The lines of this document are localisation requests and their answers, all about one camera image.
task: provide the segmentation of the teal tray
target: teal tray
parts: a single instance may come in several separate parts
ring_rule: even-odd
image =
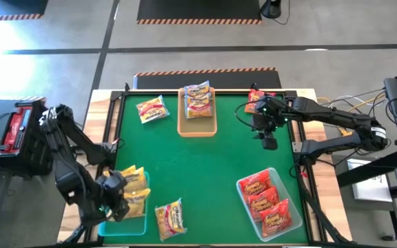
[[[147,186],[150,187],[150,175],[145,172]],[[103,237],[111,236],[141,236],[146,232],[148,200],[145,199],[145,215],[137,218],[124,219],[121,222],[104,221],[99,225],[97,233]]]

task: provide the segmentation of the ramen package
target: ramen package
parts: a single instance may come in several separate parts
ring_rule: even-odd
[[[124,189],[126,192],[136,192],[146,188],[146,177],[143,172],[143,167],[128,173],[122,172],[122,176],[127,181],[127,185]]]
[[[261,98],[262,96],[264,96],[264,95],[265,95],[265,93],[262,92],[262,91],[251,89],[251,91],[249,92],[249,96],[248,96],[248,99],[247,99],[247,100],[248,100],[249,102],[257,101],[257,100],[260,100],[260,98]],[[255,108],[255,106],[256,106],[256,103],[248,103],[248,104],[246,105],[246,107],[245,107],[245,112],[246,112],[246,113],[253,113],[253,114],[255,114],[255,113],[256,113],[256,108]]]
[[[255,196],[248,196],[247,203],[251,211],[251,216],[255,222],[261,221],[260,212],[269,209],[279,202],[276,187],[272,186],[262,193]]]
[[[185,95],[185,115],[186,118],[211,117],[211,93],[203,96],[192,97]]]
[[[155,99],[139,103],[137,109],[142,124],[170,115],[161,95]]]
[[[248,196],[257,195],[272,186],[269,178],[269,170],[265,169],[257,174],[243,179],[240,181],[239,186],[243,193],[243,198],[247,202]]]
[[[289,199],[282,200],[275,206],[260,212],[263,237],[268,237],[292,225],[289,212]]]
[[[132,193],[123,193],[124,199],[128,202],[130,210],[124,218],[136,218],[145,215],[145,199],[150,194],[151,189],[139,190]]]
[[[187,95],[192,96],[192,97],[203,96],[204,94],[208,93],[209,91],[210,91],[210,82],[209,81],[206,81],[199,85],[185,86],[185,95],[186,96]]]
[[[183,226],[181,198],[171,204],[156,207],[156,218],[162,242],[167,238],[184,234],[187,231]]]

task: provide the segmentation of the black floor mat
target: black floor mat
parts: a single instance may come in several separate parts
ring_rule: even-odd
[[[141,0],[138,24],[261,24],[258,0]]]
[[[39,19],[48,0],[0,0],[0,21]]]
[[[134,76],[134,89],[179,89],[209,80],[216,89],[249,89],[253,83],[263,89],[281,89],[275,68],[144,72]]]

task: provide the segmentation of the wooden table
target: wooden table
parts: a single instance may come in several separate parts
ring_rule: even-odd
[[[286,89],[297,91],[298,96],[304,96],[309,99],[316,100],[316,94],[314,89]],[[90,106],[88,108],[87,118],[85,120],[84,132],[89,138],[95,143],[102,142],[103,133],[105,130],[105,124],[108,114],[108,107],[110,104],[110,96],[113,90],[95,90],[93,91],[92,97],[90,99]],[[112,142],[114,131],[116,129],[116,120],[118,118],[118,107],[115,108],[115,113],[113,114],[113,120],[110,126],[110,139]],[[310,123],[304,123],[306,139],[313,139],[315,141],[324,141],[327,139],[325,135],[324,126],[322,123],[317,121],[312,121]],[[321,159],[326,161],[332,161],[330,156],[323,155]],[[91,167],[89,169],[93,174],[95,173],[95,168]],[[347,222],[347,217],[344,210],[343,200],[341,198],[340,189],[338,182],[336,180],[335,170],[331,165],[324,163],[317,163],[313,166],[314,177],[316,181],[316,188],[318,191],[318,197],[320,200],[320,205],[322,210],[325,212],[326,216],[330,219],[332,224],[339,230],[341,235],[343,235],[348,240],[352,239],[352,235],[349,229],[349,223]],[[317,233],[317,221],[313,214],[313,211],[309,208],[312,230],[314,232],[314,240],[320,240],[319,234]],[[79,214],[77,211],[77,206],[66,206],[63,213],[63,219],[61,223],[61,229],[59,232],[59,240],[66,239],[79,225]]]

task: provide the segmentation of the black stand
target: black stand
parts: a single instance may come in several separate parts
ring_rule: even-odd
[[[397,152],[337,175],[339,187],[359,183],[397,168]]]
[[[261,7],[261,14],[269,19],[279,18],[281,16],[281,0],[266,0]]]

